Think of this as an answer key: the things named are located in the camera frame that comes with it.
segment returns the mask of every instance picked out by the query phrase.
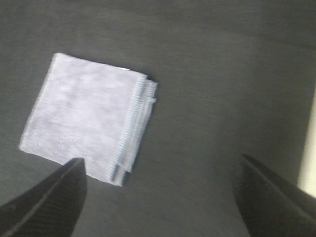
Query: folded cloth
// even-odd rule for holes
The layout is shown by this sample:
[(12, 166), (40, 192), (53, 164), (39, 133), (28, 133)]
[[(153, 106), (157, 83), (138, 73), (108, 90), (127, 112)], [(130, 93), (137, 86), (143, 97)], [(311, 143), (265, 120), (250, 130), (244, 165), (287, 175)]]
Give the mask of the folded cloth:
[(56, 53), (19, 148), (121, 186), (131, 172), (157, 84), (128, 69)]

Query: white cloth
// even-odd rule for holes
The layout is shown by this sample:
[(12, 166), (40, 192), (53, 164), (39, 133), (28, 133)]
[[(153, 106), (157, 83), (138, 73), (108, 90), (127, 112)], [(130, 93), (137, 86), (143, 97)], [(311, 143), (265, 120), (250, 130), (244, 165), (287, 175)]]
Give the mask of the white cloth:
[(122, 185), (131, 172), (157, 84), (146, 75), (56, 53), (19, 148)]

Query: gray surface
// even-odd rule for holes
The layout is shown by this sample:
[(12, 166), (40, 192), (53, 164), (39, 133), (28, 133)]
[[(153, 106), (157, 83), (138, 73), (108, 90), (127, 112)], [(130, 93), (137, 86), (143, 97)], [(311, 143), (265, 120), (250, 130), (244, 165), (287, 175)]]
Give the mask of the gray surface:
[(131, 68), (158, 102), (123, 188), (88, 180), (83, 236), (247, 236), (248, 153), (295, 183), (316, 65), (313, 1), (0, 0), (0, 202), (57, 164), (18, 142), (54, 52)]

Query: folded gauze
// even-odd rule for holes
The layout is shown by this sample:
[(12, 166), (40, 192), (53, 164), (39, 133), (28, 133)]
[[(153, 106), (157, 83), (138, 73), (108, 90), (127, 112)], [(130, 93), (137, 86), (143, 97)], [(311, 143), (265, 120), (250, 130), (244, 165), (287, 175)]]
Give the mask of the folded gauze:
[(157, 84), (128, 69), (56, 53), (24, 129), (22, 151), (122, 185), (131, 172)]

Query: dark gray table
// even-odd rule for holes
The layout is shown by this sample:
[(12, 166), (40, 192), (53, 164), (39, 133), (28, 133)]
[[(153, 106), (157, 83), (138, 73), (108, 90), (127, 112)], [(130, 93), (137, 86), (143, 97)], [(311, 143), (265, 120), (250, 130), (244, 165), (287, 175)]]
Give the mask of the dark gray table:
[(55, 52), (146, 73), (158, 101), (123, 188), (92, 178), (73, 236), (247, 236), (241, 153), (296, 183), (316, 2), (0, 0), (0, 204), (58, 164), (18, 150)]

